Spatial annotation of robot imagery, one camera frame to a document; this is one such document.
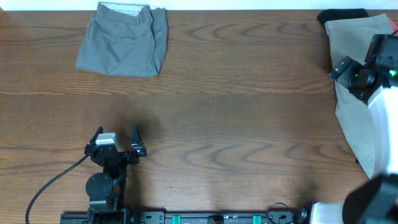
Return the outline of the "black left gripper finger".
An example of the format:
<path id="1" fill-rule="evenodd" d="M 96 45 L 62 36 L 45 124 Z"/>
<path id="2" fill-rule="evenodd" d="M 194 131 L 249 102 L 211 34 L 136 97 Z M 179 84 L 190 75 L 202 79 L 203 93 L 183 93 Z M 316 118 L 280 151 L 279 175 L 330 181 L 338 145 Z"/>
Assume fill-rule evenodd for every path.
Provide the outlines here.
<path id="1" fill-rule="evenodd" d="M 88 145 L 89 146 L 95 146 L 96 145 L 96 140 L 100 134 L 103 134 L 103 127 L 100 126 L 97 131 L 95 132 L 94 136 L 91 138 L 89 141 Z"/>
<path id="2" fill-rule="evenodd" d="M 139 135 L 137 123 L 135 123 L 133 127 L 131 146 L 137 153 L 138 157 L 146 157 L 147 150 Z"/>

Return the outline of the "grey shorts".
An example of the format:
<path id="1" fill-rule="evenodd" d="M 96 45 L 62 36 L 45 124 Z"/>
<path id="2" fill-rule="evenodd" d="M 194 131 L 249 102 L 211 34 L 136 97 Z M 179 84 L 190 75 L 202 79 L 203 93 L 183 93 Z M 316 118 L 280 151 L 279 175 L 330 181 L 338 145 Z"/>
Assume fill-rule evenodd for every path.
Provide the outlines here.
<path id="1" fill-rule="evenodd" d="M 75 67 L 109 76 L 157 76 L 167 51 L 167 36 L 165 9 L 99 2 Z"/>

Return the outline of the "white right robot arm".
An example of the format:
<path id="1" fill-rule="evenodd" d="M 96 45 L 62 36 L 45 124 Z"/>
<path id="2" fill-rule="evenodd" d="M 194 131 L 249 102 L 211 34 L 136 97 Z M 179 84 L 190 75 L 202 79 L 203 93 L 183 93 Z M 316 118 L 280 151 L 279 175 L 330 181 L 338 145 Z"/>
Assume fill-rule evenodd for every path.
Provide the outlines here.
<path id="1" fill-rule="evenodd" d="M 373 56 L 361 65 L 343 57 L 329 77 L 359 100 L 369 112 L 368 182 L 340 203 L 314 203 L 308 223 L 397 223 L 397 66 L 393 57 Z"/>

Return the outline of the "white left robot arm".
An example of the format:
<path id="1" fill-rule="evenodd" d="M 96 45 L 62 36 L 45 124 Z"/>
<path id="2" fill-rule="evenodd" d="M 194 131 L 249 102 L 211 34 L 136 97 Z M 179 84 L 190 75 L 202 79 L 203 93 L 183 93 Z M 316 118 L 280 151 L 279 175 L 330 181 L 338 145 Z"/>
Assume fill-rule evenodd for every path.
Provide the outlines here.
<path id="1" fill-rule="evenodd" d="M 88 223 L 139 223 L 137 212 L 124 206 L 127 166 L 139 163 L 147 155 L 146 147 L 135 124 L 130 151 L 120 152 L 115 133 L 105 133 L 99 127 L 85 146 L 85 155 L 103 168 L 86 182 L 89 196 Z"/>

